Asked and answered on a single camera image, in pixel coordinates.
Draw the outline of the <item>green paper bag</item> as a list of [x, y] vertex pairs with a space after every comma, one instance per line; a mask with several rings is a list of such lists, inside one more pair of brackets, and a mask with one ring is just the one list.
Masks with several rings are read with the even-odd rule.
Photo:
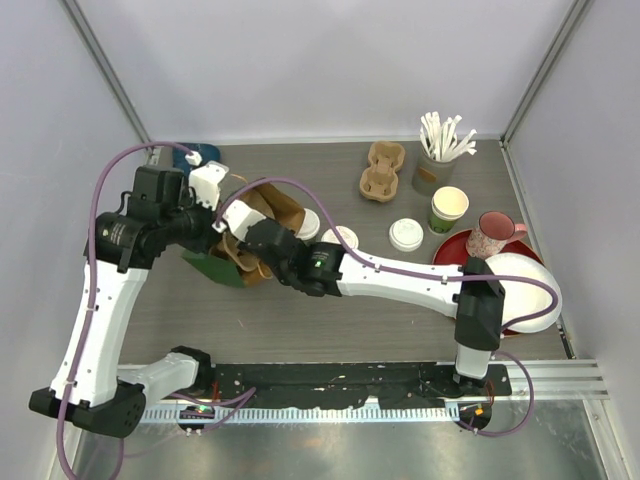
[[[257, 186], [239, 197], [250, 207], [297, 234], [304, 219], [304, 208], [273, 184]], [[244, 288], [234, 266], [209, 254], [189, 250], [181, 258], [211, 281], [234, 288]]]

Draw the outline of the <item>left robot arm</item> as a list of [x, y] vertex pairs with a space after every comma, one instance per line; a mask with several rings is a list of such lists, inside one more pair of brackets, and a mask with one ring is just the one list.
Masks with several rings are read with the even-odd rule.
[[132, 189], [122, 193], [119, 208], [93, 220], [72, 337], [50, 386], [32, 393], [30, 410], [124, 439], [147, 406], [177, 391], [193, 399], [211, 391], [211, 357], [195, 348], [175, 347], [161, 360], [127, 374], [118, 372], [118, 361], [133, 306], [154, 261], [170, 245], [205, 253], [218, 240], [212, 225], [227, 172], [216, 162], [190, 174], [142, 166]]

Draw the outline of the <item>white cup lid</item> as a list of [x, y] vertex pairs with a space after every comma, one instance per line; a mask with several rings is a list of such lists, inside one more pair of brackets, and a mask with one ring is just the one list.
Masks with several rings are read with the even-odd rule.
[[[346, 226], [338, 225], [336, 227], [340, 237], [346, 243], [346, 245], [351, 249], [357, 249], [359, 247], [359, 239], [353, 230]], [[338, 236], [332, 229], [327, 229], [321, 236], [321, 242], [331, 243], [331, 244], [340, 244], [340, 240]]]
[[320, 230], [320, 218], [318, 214], [309, 209], [304, 209], [304, 219], [297, 233], [297, 237], [304, 242], [312, 241], [316, 238]]

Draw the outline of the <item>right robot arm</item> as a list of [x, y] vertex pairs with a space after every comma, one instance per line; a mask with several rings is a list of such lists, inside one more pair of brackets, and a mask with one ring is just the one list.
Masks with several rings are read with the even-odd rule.
[[231, 232], [281, 285], [308, 296], [383, 298], [453, 318], [453, 386], [472, 395], [486, 385], [490, 357], [500, 344], [506, 292], [485, 261], [425, 265], [371, 256], [341, 244], [307, 245], [270, 218], [245, 221]]

